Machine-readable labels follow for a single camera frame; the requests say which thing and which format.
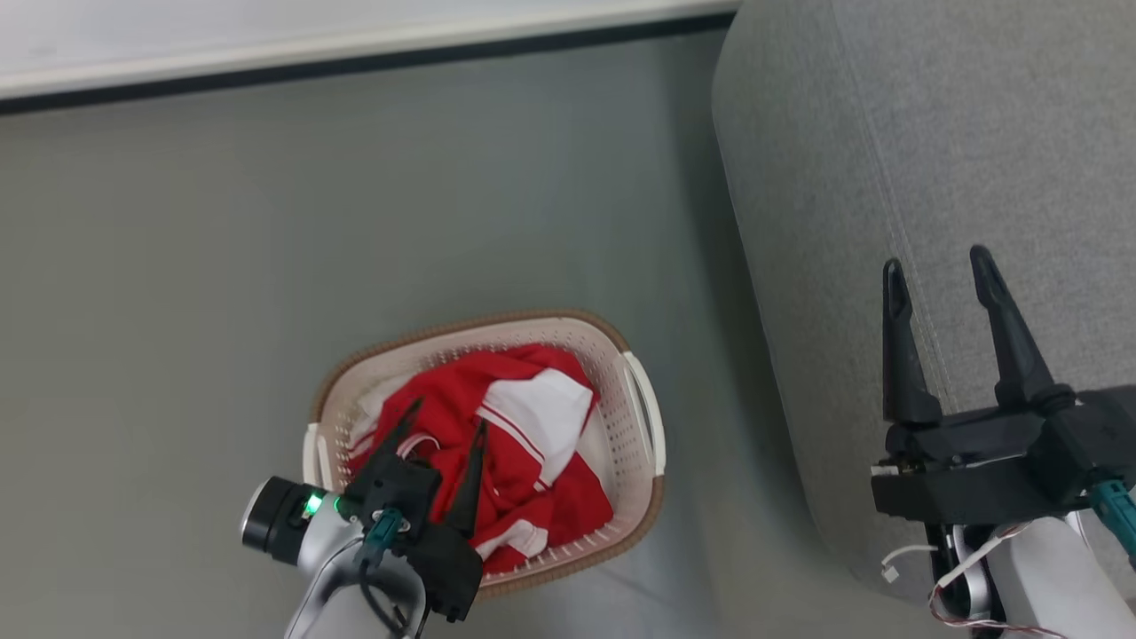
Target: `laundry basket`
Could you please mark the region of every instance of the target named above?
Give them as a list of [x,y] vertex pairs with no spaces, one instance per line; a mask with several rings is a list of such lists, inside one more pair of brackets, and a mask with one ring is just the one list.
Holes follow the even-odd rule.
[[478,598],[531,588],[625,553],[654,524],[662,507],[667,447],[651,382],[615,329],[576,310],[529,312],[441,326],[360,350],[328,375],[311,409],[303,441],[303,480],[342,491],[351,481],[346,441],[360,416],[357,401],[385,380],[417,373],[474,350],[542,343],[576,355],[600,393],[602,429],[588,428],[577,451],[599,478],[615,517],[559,548],[548,548],[511,572],[486,574]]

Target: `basket rim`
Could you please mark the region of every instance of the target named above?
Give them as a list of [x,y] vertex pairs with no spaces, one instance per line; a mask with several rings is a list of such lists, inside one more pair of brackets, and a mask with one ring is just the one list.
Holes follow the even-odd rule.
[[[319,385],[319,390],[316,393],[316,399],[311,406],[311,413],[309,415],[309,423],[318,423],[323,418],[324,407],[327,405],[327,398],[331,396],[332,388],[339,382],[348,371],[354,367],[357,364],[370,359],[371,357],[389,352],[391,350],[409,346],[415,342],[428,340],[432,338],[446,335],[450,333],[457,333],[461,331],[468,331],[470,329],[481,329],[483,326],[490,326],[493,324],[506,324],[510,322],[524,322],[528,320],[552,320],[558,317],[566,317],[569,320],[578,320],[586,324],[599,329],[604,335],[608,337],[616,345],[616,348],[620,352],[630,351],[630,346],[627,340],[624,339],[623,334],[619,333],[607,321],[600,316],[588,313],[586,310],[579,309],[538,309],[538,310],[519,310],[512,313],[500,313],[495,315],[487,315],[484,317],[477,317],[474,320],[467,320],[462,322],[451,322],[448,324],[440,324],[420,331],[415,331],[408,333],[399,339],[379,342],[377,345],[359,349],[348,357],[340,360],[339,364],[332,368],[332,372],[324,377],[323,383]],[[527,574],[517,579],[510,579],[508,581],[502,581],[500,583],[493,583],[478,588],[477,600],[490,599],[504,595],[508,592],[513,592],[516,590],[524,590],[526,588],[533,588],[535,586],[541,586],[550,581],[556,581],[562,579],[570,574],[575,574],[579,571],[590,569],[598,564],[602,564],[608,559],[615,558],[623,555],[629,550],[633,546],[638,543],[646,533],[654,525],[655,520],[659,518],[659,512],[662,509],[662,493],[663,493],[663,475],[655,476],[651,482],[651,501],[648,504],[646,513],[643,514],[643,518],[640,520],[638,524],[619,542],[615,543],[609,548],[604,548],[598,553],[591,555],[584,555],[577,559],[573,559],[567,564],[562,564],[548,570],[542,570],[534,572],[533,574]]]

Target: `green led light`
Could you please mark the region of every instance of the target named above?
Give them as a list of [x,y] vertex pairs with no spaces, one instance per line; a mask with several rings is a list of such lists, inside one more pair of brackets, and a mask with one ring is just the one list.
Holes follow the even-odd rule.
[[319,505],[324,503],[324,498],[319,495],[312,495],[308,498],[308,503],[303,505],[303,512],[309,515],[315,515],[316,511],[319,509]]

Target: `white stripe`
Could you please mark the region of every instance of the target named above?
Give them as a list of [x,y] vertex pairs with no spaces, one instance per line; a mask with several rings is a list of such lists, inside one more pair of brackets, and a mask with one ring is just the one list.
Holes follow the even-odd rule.
[[375,434],[375,429],[378,424],[375,423],[375,417],[370,415],[364,415],[356,420],[356,423],[351,425],[351,434],[348,437],[348,447],[354,448],[359,446],[359,442],[368,439],[370,435]]
[[525,426],[521,420],[517,420],[512,415],[506,413],[504,410],[499,409],[488,401],[482,403],[482,409],[488,410],[490,414],[494,415],[499,421],[504,422],[506,426],[513,429],[515,433],[517,435],[520,435],[524,442],[527,443],[531,449],[536,451],[536,458],[540,459],[541,463],[544,462],[545,457],[544,450],[542,450],[540,446],[536,443],[536,440],[533,439],[533,433],[528,432],[528,428]]
[[529,445],[528,441],[525,440],[525,437],[521,435],[519,432],[517,432],[516,429],[512,428],[512,424],[509,424],[508,422],[506,422],[501,417],[498,417],[496,415],[493,414],[493,412],[487,410],[485,407],[478,408],[477,409],[477,414],[479,416],[484,417],[486,422],[488,422],[488,423],[493,424],[494,426],[501,429],[506,434],[508,434],[509,437],[511,437],[512,439],[515,439],[517,441],[517,443],[519,443],[520,447],[525,449],[525,453],[528,453],[528,455],[537,464],[541,464],[541,459],[543,459],[544,456],[541,455],[538,450],[536,450],[535,448],[533,448],[532,445]]
[[476,548],[482,561],[488,559],[494,550],[502,546],[511,546],[525,557],[540,555],[549,545],[548,529],[533,525],[528,520],[517,520],[500,536],[479,543]]
[[568,466],[584,430],[592,391],[556,368],[529,380],[498,380],[482,405],[512,422],[541,453],[541,480],[552,486]]
[[367,435],[365,435],[362,439],[360,439],[359,441],[357,441],[353,445],[351,445],[350,448],[348,448],[348,456],[349,457],[358,457],[362,453],[367,453],[369,455],[370,454],[370,442],[374,439],[375,439],[375,431],[371,431],[370,433],[368,433]]
[[412,434],[407,439],[404,439],[402,443],[399,445],[399,449],[395,451],[395,455],[406,459],[407,456],[410,455],[410,453],[415,449],[415,447],[424,441],[433,441],[434,446],[438,447],[438,449],[442,448],[442,445],[438,443],[436,439],[432,438],[426,433],[418,433],[418,434]]

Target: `red clothing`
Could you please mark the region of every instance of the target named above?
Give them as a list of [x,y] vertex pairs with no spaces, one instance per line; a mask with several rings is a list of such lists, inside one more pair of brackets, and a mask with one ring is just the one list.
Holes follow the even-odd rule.
[[352,473],[418,398],[418,418],[400,454],[412,449],[442,473],[435,522],[465,478],[477,424],[490,423],[470,541],[486,573],[511,571],[611,521],[600,481],[575,451],[599,397],[570,352],[540,345],[477,351],[419,373],[385,400],[375,437],[360,441],[348,462]]

